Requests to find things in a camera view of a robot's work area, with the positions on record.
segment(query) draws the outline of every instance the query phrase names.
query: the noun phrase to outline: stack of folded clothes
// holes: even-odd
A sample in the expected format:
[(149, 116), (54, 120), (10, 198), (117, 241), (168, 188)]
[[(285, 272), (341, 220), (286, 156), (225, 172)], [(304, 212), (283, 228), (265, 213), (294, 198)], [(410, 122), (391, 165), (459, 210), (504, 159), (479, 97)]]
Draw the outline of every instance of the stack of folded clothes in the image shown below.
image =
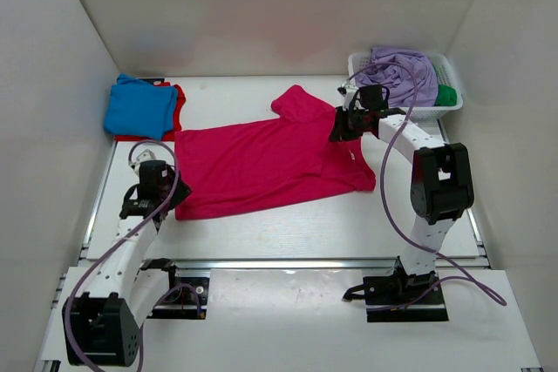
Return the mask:
[(180, 108), (184, 102), (178, 85), (154, 86), (121, 74), (111, 89), (104, 127), (119, 141), (172, 141), (174, 133), (181, 130)]

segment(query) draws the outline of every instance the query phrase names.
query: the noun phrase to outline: plastic basket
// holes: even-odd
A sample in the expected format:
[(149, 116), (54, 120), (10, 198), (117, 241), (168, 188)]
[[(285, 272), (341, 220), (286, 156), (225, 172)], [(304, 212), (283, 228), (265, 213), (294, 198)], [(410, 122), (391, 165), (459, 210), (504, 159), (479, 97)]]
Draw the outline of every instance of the plastic basket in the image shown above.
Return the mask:
[[(457, 92), (457, 104), (455, 106), (430, 106), (430, 107), (415, 107), (411, 113), (411, 119), (438, 119), (449, 111), (456, 111), (463, 106), (463, 98), (461, 97), (461, 90), (457, 78), (453, 73), (453, 69), (446, 56), (438, 54), (437, 52), (425, 52), (425, 55), (430, 59), (432, 65), (438, 74), (438, 83), (440, 85), (451, 86)], [(354, 74), (370, 64), (370, 52), (353, 52), (349, 56), (349, 76)]]

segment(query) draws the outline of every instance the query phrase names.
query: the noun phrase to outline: laundry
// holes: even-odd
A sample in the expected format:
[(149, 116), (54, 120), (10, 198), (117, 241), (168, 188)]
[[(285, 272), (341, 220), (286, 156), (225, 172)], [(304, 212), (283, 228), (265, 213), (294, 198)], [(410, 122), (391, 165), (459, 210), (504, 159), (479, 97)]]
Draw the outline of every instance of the laundry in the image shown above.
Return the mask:
[(162, 139), (173, 129), (177, 97), (174, 87), (155, 87), (120, 74), (111, 88), (105, 130), (114, 135)]
[[(374, 47), (371, 63), (395, 62), (413, 72), (418, 84), (416, 106), (434, 106), (438, 96), (438, 78), (432, 63), (423, 53), (392, 47)], [(355, 76), (358, 87), (381, 84), (390, 90), (389, 106), (409, 106), (414, 93), (411, 75), (400, 67), (385, 64)]]
[(177, 220), (215, 218), (370, 192), (374, 172), (361, 141), (329, 142), (335, 108), (290, 87), (274, 100), (279, 118), (175, 134), (182, 179), (192, 195)]
[(434, 106), (455, 106), (457, 104), (457, 92), (451, 86), (438, 85), (438, 97)]
[[(168, 82), (163, 82), (155, 86), (169, 87), (171, 86), (171, 84)], [(176, 91), (178, 92), (176, 107), (174, 108), (173, 113), (173, 129), (171, 131), (165, 132), (162, 141), (174, 141), (174, 134), (176, 132), (182, 131), (182, 125), (180, 124), (180, 111), (182, 110), (182, 106), (186, 103), (186, 96), (184, 95), (184, 91), (180, 86), (173, 85), (173, 88), (176, 89)], [(116, 139), (117, 141), (141, 141), (142, 139), (147, 139), (147, 137), (140, 137), (137, 135), (116, 135), (114, 139)]]

